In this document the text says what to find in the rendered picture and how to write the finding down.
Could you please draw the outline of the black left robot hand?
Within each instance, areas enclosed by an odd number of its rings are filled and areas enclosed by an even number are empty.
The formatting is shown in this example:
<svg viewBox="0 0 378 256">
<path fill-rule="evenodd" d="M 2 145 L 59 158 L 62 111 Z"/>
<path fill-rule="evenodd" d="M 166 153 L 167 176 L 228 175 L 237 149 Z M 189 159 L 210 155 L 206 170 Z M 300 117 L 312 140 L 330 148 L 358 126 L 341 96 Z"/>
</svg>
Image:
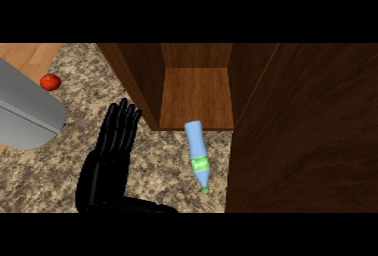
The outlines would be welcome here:
<svg viewBox="0 0 378 256">
<path fill-rule="evenodd" d="M 89 152 L 76 191 L 80 213 L 173 213 L 176 208 L 124 195 L 130 154 L 142 110 L 126 98 L 112 103 L 104 118 L 96 146 Z"/>
</svg>

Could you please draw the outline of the blue water bottle green label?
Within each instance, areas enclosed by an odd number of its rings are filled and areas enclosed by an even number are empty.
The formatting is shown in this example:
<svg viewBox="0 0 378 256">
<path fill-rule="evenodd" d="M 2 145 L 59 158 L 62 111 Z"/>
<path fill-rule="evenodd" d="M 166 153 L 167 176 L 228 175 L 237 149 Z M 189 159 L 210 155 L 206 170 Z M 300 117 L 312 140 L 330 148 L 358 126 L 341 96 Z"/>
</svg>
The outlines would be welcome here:
<svg viewBox="0 0 378 256">
<path fill-rule="evenodd" d="M 204 143 L 203 124 L 200 120 L 185 123 L 186 139 L 189 143 L 189 160 L 192 173 L 200 182 L 201 193 L 210 193 L 210 159 Z"/>
</svg>

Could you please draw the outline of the brown wooden cabinet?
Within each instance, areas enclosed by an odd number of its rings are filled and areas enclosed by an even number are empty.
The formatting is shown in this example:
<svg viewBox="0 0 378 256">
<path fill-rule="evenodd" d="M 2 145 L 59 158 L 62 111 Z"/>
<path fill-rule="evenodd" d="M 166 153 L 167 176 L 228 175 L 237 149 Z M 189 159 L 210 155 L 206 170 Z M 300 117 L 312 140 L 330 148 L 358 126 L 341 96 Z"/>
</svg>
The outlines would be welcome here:
<svg viewBox="0 0 378 256">
<path fill-rule="evenodd" d="M 198 120 L 231 131 L 275 55 L 273 43 L 102 43 L 99 49 L 154 131 Z"/>
</svg>

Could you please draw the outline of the dark brown cabinet door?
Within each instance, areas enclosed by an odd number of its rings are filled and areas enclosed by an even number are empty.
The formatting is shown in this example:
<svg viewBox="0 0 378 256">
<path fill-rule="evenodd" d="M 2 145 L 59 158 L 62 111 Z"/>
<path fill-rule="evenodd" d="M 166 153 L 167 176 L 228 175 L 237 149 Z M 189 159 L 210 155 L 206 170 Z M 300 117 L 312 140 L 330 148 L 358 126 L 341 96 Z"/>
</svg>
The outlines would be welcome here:
<svg viewBox="0 0 378 256">
<path fill-rule="evenodd" d="M 232 135 L 226 211 L 378 212 L 378 44 L 279 44 Z"/>
</svg>

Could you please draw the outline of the grey rounded appliance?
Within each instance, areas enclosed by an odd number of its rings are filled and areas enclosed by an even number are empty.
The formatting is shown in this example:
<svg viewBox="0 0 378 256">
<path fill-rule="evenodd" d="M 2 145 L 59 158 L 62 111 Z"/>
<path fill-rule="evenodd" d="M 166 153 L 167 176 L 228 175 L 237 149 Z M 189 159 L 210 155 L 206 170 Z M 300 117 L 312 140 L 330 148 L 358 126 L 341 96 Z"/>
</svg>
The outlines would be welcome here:
<svg viewBox="0 0 378 256">
<path fill-rule="evenodd" d="M 64 103 L 0 58 L 0 144 L 39 148 L 59 134 L 65 120 Z"/>
</svg>

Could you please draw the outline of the red tomato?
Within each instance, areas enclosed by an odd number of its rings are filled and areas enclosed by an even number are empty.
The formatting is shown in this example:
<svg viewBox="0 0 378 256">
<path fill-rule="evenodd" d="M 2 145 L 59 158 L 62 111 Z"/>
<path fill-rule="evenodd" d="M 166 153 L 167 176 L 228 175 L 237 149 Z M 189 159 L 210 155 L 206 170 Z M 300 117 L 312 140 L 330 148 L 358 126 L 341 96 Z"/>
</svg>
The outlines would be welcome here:
<svg viewBox="0 0 378 256">
<path fill-rule="evenodd" d="M 55 74 L 46 74 L 40 79 L 40 86 L 46 91 L 55 91 L 61 87 L 61 78 Z"/>
</svg>

